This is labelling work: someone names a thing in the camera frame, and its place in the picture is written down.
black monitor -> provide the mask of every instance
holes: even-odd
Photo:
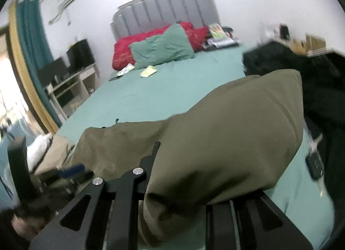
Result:
[[[63,77],[68,73],[67,67],[62,58],[51,62],[38,71],[38,78],[43,87],[49,85],[54,80],[54,76]]]
[[[95,62],[89,43],[86,39],[75,43],[68,51],[67,56],[70,62],[69,73],[74,73]]]

curtain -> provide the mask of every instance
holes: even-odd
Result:
[[[44,34],[39,0],[14,1],[9,7],[10,40],[18,74],[35,111],[55,134],[61,121],[52,107],[37,71],[53,61]]]

desk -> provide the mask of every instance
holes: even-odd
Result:
[[[57,112],[60,120],[65,122],[83,102],[99,87],[99,79],[96,74],[95,64],[89,65],[81,71],[73,74],[57,86],[48,91],[51,104]],[[67,91],[71,91],[73,98],[64,106],[61,106],[58,98]]]

door frame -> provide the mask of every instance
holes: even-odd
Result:
[[[18,70],[16,67],[16,64],[14,63],[14,58],[13,58],[13,53],[12,53],[12,46],[11,46],[11,41],[10,41],[10,30],[9,30],[9,26],[4,26],[4,27],[0,27],[0,36],[5,35],[6,38],[6,46],[7,46],[7,53],[8,53],[8,57],[10,59],[11,62],[11,66],[12,66],[12,70],[14,73],[14,76],[17,80],[17,84],[19,86],[20,92],[23,95],[23,98],[29,108],[29,111],[31,112],[31,114],[33,115],[33,117],[35,118],[35,120],[37,121],[37,123],[39,124],[39,126],[41,127],[41,129],[44,131],[44,133],[48,133],[47,128],[44,126],[44,124],[42,123],[42,120],[39,118],[39,116],[37,115],[37,112],[35,111],[34,107],[32,106],[32,103],[28,97],[28,94],[25,91],[25,88],[22,84],[22,81],[20,80],[20,76],[18,74]]]

red pillow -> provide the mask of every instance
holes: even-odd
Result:
[[[193,24],[190,22],[180,22],[182,28],[185,30],[189,43],[195,52],[201,51],[202,44],[206,41],[206,36],[208,34],[208,27],[193,28]],[[134,42],[143,41],[148,37],[157,34],[163,34],[170,25],[162,28],[157,28],[149,32],[144,32],[141,34],[130,35],[120,38],[114,45],[114,56],[113,56],[113,68],[115,70],[122,70],[127,66],[127,64],[135,64],[132,52],[129,45]]]
[[[153,35],[163,34],[169,26],[170,25],[162,28],[157,28],[149,32],[120,38],[119,41],[117,41],[114,45],[113,69],[120,71],[125,68],[127,64],[134,65],[135,60],[133,58],[132,52],[130,51],[129,45],[134,42],[143,41]]]

